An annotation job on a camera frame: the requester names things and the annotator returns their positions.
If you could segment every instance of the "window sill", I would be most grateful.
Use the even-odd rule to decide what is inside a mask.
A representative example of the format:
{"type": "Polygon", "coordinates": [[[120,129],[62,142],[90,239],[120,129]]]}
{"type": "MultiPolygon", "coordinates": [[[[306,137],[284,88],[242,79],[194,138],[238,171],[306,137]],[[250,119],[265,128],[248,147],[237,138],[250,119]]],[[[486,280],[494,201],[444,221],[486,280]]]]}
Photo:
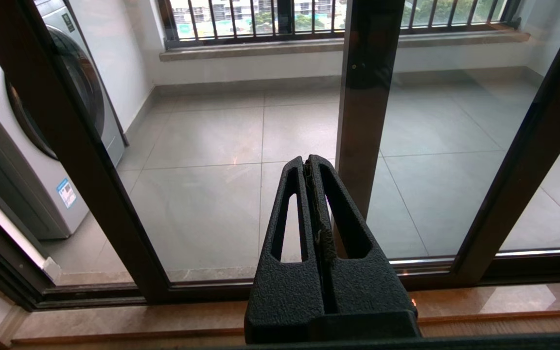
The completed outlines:
{"type": "MultiPolygon", "coordinates": [[[[518,31],[489,31],[450,34],[401,35],[399,48],[459,46],[474,44],[502,44],[507,42],[525,42],[529,33],[518,31]]],[[[170,49],[159,54],[161,62],[176,60],[198,60],[205,58],[246,57],[263,55],[281,55],[287,53],[328,53],[343,50],[343,39],[301,40],[298,42],[266,42],[259,44],[238,44],[207,47],[186,47],[170,49]]]]}

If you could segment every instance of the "washing machine door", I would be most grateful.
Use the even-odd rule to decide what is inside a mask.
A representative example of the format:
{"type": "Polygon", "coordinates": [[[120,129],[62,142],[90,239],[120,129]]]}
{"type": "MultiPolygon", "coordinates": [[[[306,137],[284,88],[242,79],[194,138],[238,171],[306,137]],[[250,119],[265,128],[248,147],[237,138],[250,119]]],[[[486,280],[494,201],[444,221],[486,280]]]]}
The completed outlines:
{"type": "MultiPolygon", "coordinates": [[[[82,48],[68,35],[55,27],[47,26],[47,29],[49,29],[49,34],[51,34],[58,54],[64,61],[64,65],[75,84],[75,88],[84,102],[87,115],[89,115],[89,124],[96,128],[98,135],[102,135],[105,126],[105,105],[96,70],[82,48]]],[[[23,102],[8,80],[6,80],[6,89],[18,124],[29,140],[40,151],[53,159],[57,159],[49,143],[44,135],[42,135],[42,132],[40,132],[40,129],[38,129],[27,109],[23,106],[23,102]]],[[[57,117],[57,111],[53,111],[53,117],[57,117]]]]}

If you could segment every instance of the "dark metal door frame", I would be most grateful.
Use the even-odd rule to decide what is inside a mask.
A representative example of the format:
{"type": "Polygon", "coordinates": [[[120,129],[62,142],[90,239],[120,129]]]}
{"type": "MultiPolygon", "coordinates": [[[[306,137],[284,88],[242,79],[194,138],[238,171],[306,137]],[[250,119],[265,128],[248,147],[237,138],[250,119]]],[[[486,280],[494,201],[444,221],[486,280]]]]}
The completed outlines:
{"type": "MultiPolygon", "coordinates": [[[[345,33],[336,166],[365,217],[375,176],[402,3],[403,0],[348,2],[349,29],[345,33]]],[[[49,33],[32,0],[0,0],[0,66],[16,86],[139,288],[109,284],[55,289],[50,286],[39,290],[42,299],[33,301],[32,308],[91,304],[87,299],[97,295],[120,295],[120,301],[128,299],[137,303],[140,297],[148,303],[247,299],[250,281],[213,281],[204,285],[175,285],[169,281],[100,135],[84,122],[87,111],[64,64],[51,48],[49,33]],[[54,109],[60,112],[57,120],[51,118],[54,109]],[[85,301],[74,303],[69,299],[73,296],[85,301]]],[[[558,153],[560,53],[453,267],[442,273],[402,275],[406,288],[451,288],[479,283],[558,153]]]]}

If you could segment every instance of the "sticker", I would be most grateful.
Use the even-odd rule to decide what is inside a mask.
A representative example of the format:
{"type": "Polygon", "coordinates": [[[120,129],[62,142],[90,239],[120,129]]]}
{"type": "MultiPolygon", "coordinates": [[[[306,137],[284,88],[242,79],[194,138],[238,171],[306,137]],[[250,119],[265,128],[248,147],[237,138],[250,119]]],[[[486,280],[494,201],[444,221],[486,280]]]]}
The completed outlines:
{"type": "Polygon", "coordinates": [[[62,201],[64,201],[64,205],[67,209],[70,208],[75,202],[75,199],[77,199],[75,191],[73,191],[73,186],[68,179],[64,179],[60,182],[60,186],[57,186],[57,192],[60,193],[60,197],[62,201]]]}
{"type": "Polygon", "coordinates": [[[62,18],[64,18],[64,22],[66,23],[66,26],[69,28],[69,32],[73,33],[75,31],[75,26],[73,26],[73,21],[70,20],[69,14],[67,13],[63,14],[62,18]]]}

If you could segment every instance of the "washing machine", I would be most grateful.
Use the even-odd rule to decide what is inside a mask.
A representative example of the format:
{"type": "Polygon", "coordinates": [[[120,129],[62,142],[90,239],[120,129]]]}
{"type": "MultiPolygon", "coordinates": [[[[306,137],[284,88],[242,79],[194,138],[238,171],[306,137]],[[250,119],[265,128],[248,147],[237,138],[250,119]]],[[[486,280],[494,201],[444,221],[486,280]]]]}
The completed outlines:
{"type": "MultiPolygon", "coordinates": [[[[62,0],[35,0],[51,38],[116,165],[124,141],[87,46],[62,0]]],[[[0,68],[0,196],[37,239],[64,239],[88,207],[0,68]]]]}

